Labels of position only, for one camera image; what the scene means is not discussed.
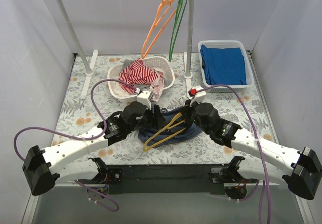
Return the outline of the yellow clothes hanger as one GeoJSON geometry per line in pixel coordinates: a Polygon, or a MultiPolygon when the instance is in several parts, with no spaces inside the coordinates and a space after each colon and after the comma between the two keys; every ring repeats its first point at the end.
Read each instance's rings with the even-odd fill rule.
{"type": "Polygon", "coordinates": [[[182,138],[186,138],[186,132],[191,128],[186,123],[182,111],[179,108],[164,114],[162,113],[161,116],[170,117],[169,121],[163,127],[156,130],[144,130],[145,136],[148,137],[142,147],[144,152],[164,145],[182,142],[182,138]]]}

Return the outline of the white oval laundry basket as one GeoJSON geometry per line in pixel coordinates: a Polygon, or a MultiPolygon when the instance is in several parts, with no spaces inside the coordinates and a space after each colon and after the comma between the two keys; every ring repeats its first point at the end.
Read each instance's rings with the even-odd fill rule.
{"type": "MultiPolygon", "coordinates": [[[[175,81],[174,72],[171,69],[168,60],[164,57],[154,56],[143,59],[143,63],[149,68],[163,73],[164,88],[162,93],[165,93],[175,81]]],[[[112,67],[107,73],[107,78],[118,79],[119,74],[124,68],[125,66],[123,66],[123,64],[112,67]]],[[[137,98],[137,93],[132,95],[127,93],[121,88],[120,83],[118,82],[108,81],[108,87],[111,95],[122,103],[132,102],[137,98]]]]}

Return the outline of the aluminium frame rail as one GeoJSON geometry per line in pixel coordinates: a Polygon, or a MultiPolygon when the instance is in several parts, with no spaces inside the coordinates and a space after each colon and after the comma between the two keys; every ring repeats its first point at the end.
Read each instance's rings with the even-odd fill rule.
{"type": "MultiPolygon", "coordinates": [[[[75,180],[69,180],[69,181],[64,181],[64,182],[58,182],[55,186],[56,187],[58,187],[58,186],[69,187],[69,186],[73,186],[75,184],[76,184],[75,180]]],[[[39,199],[39,196],[33,196],[32,194],[30,194],[26,208],[25,208],[25,212],[23,214],[21,224],[32,223],[38,199],[39,199]]]]}

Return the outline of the blue folded cloth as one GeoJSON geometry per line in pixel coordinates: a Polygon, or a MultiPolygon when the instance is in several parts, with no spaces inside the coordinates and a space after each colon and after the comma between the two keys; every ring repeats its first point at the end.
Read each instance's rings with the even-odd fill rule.
{"type": "Polygon", "coordinates": [[[210,48],[201,45],[202,67],[209,85],[246,85],[245,60],[237,48],[210,48]]]}

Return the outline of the floral table mat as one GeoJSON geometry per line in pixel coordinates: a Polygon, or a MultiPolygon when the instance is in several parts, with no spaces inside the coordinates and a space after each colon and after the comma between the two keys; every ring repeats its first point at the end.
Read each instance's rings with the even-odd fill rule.
{"type": "MultiPolygon", "coordinates": [[[[81,75],[82,62],[80,58],[75,60],[58,119],[57,131],[68,135],[79,135],[94,127],[102,118],[124,109],[125,104],[111,95],[109,85],[104,83],[103,79],[107,77],[112,67],[121,65],[126,59],[136,59],[136,56],[100,56],[92,79],[97,85],[94,96],[85,100],[79,98],[84,81],[81,75]]],[[[159,100],[159,105],[166,110],[180,107],[186,98],[183,54],[174,54],[170,66],[175,81],[172,87],[163,92],[159,100]]],[[[255,86],[237,94],[208,93],[205,101],[213,104],[222,118],[235,122],[248,131],[256,131],[260,138],[275,141],[261,96],[255,86]]],[[[203,133],[183,143],[145,152],[137,132],[131,133],[122,142],[91,153],[91,157],[100,157],[107,164],[126,165],[228,163],[235,155],[241,155],[241,152],[217,145],[203,133]]]]}

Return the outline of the navy blue tank top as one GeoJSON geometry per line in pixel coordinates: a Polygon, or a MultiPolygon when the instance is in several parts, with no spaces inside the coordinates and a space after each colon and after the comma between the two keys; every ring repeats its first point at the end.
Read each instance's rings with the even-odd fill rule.
{"type": "MultiPolygon", "coordinates": [[[[186,127],[186,124],[181,123],[171,129],[167,129],[163,131],[154,139],[152,139],[147,144],[147,147],[151,147],[156,143],[163,141],[167,137],[172,136],[173,134],[176,134],[178,131],[182,131],[182,132],[178,133],[175,136],[172,136],[170,139],[163,141],[161,144],[154,146],[153,148],[159,148],[161,146],[182,143],[197,137],[202,132],[202,130],[194,123],[189,128],[185,128],[185,127],[186,127]]],[[[138,138],[143,144],[145,144],[145,142],[148,141],[149,138],[153,137],[158,131],[159,129],[141,128],[138,131],[138,138]]]]}

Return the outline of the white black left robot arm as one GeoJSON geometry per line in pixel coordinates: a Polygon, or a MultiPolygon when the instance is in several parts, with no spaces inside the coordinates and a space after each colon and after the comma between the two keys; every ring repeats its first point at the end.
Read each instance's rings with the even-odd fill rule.
{"type": "Polygon", "coordinates": [[[123,111],[113,113],[107,119],[79,136],[52,147],[30,148],[22,170],[32,195],[39,196],[51,190],[56,184],[78,179],[93,180],[97,184],[107,178],[103,162],[96,159],[79,167],[72,162],[91,152],[121,142],[139,128],[156,129],[165,124],[159,105],[148,109],[139,102],[133,102],[123,111]]]}

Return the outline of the green clothes hanger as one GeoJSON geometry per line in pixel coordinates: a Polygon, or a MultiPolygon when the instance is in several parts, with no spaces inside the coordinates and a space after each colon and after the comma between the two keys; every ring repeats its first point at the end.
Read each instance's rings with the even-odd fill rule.
{"type": "Polygon", "coordinates": [[[173,51],[176,43],[176,39],[179,33],[180,25],[185,13],[186,5],[188,0],[178,0],[176,13],[175,13],[175,19],[172,29],[172,35],[170,40],[170,46],[169,46],[169,62],[172,61],[173,51]]]}

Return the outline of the grey garment in basket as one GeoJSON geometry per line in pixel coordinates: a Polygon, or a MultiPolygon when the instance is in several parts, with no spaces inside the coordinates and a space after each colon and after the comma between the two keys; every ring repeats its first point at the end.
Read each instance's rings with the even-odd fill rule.
{"type": "Polygon", "coordinates": [[[119,80],[131,86],[150,85],[150,68],[146,67],[141,59],[124,62],[123,69],[119,74],[119,80]]]}

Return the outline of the red white striped garment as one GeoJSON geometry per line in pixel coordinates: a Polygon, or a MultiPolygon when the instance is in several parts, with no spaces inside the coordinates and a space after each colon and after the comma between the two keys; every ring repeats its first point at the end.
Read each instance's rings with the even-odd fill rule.
{"type": "Polygon", "coordinates": [[[152,100],[155,102],[159,101],[165,83],[164,74],[146,66],[142,59],[136,59],[125,67],[118,79],[126,83],[120,83],[120,86],[131,95],[134,93],[135,86],[149,86],[153,92],[152,100]]]}

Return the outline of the white rectangular basket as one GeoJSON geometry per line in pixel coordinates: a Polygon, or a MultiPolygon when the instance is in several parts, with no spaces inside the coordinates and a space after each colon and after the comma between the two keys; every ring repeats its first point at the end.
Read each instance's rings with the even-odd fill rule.
{"type": "Polygon", "coordinates": [[[248,90],[255,81],[244,45],[237,40],[198,43],[202,81],[208,92],[248,90]]]}

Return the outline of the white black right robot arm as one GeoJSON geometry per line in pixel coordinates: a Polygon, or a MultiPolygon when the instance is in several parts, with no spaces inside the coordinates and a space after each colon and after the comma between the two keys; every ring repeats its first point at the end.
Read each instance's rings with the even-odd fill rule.
{"type": "Polygon", "coordinates": [[[263,138],[256,139],[240,125],[221,118],[210,103],[186,101],[180,113],[185,123],[196,124],[216,144],[266,162],[263,166],[238,160],[238,165],[230,166],[227,170],[231,181],[237,183],[242,179],[262,179],[286,184],[292,193],[301,198],[315,198],[321,182],[321,162],[314,150],[308,147],[297,150],[263,138]]]}

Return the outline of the silver clothes rack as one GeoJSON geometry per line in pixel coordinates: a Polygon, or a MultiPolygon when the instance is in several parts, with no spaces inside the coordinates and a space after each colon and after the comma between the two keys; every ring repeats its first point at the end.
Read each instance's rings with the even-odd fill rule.
{"type": "MultiPolygon", "coordinates": [[[[61,13],[63,14],[65,22],[67,23],[68,30],[72,36],[73,42],[76,47],[76,52],[81,57],[83,65],[85,67],[86,78],[83,84],[83,89],[80,94],[80,99],[84,100],[88,95],[90,83],[94,74],[95,64],[98,58],[98,51],[97,50],[93,51],[91,61],[88,62],[86,59],[85,53],[82,49],[82,46],[79,42],[79,39],[76,35],[72,22],[68,16],[67,10],[63,4],[63,1],[62,0],[56,0],[56,1],[58,2],[59,8],[61,10],[61,13]]],[[[192,57],[192,40],[193,40],[194,1],[195,0],[189,0],[187,51],[183,53],[184,69],[185,69],[184,79],[185,79],[185,85],[186,85],[186,92],[189,91],[192,87],[191,80],[193,76],[191,73],[191,57],[192,57]]]]}

